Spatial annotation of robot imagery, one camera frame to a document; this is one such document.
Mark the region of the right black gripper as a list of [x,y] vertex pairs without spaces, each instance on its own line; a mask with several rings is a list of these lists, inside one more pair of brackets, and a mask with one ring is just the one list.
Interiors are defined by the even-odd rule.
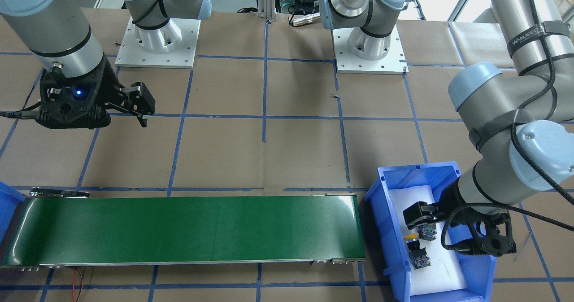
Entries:
[[135,112],[141,127],[155,114],[156,101],[143,82],[119,83],[106,55],[92,71],[65,77],[61,69],[43,69],[39,82],[40,108],[35,121],[50,129],[103,128],[110,124],[108,109]]

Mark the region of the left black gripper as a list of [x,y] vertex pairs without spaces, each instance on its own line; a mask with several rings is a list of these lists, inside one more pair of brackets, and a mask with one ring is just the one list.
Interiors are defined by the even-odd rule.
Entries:
[[444,230],[448,227],[467,226],[471,238],[451,245],[444,244],[443,247],[462,255],[490,254],[500,257],[516,253],[508,207],[495,203],[493,214],[479,212],[475,206],[461,209],[459,207],[465,206],[467,202],[461,196],[458,183],[456,180],[442,191],[437,205],[434,202],[429,204],[418,201],[404,209],[402,214],[408,230],[438,222],[445,222]]

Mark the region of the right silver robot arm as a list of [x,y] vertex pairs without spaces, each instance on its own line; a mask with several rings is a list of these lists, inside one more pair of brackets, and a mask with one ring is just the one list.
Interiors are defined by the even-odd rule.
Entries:
[[[211,16],[212,0],[124,1],[131,22],[116,65],[193,66],[199,23]],[[154,97],[145,83],[120,83],[80,0],[1,0],[1,16],[43,65],[40,100],[2,117],[33,119],[51,129],[95,129],[110,124],[113,109],[146,127]]]

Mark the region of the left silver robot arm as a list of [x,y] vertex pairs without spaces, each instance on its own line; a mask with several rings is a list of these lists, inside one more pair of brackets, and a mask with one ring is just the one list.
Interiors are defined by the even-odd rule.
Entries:
[[437,202],[403,212],[412,230],[443,222],[443,248],[464,255],[515,253],[510,211],[573,175],[573,43],[553,0],[491,0],[518,76],[489,62],[470,65],[449,84],[451,102],[482,155]]

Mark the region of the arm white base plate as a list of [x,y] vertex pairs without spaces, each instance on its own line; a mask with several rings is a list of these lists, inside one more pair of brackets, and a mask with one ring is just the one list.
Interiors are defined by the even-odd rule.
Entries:
[[353,74],[403,74],[408,64],[398,28],[390,35],[375,38],[360,28],[332,30],[337,72]]
[[115,64],[133,68],[192,69],[201,20],[171,18],[157,30],[129,23]]

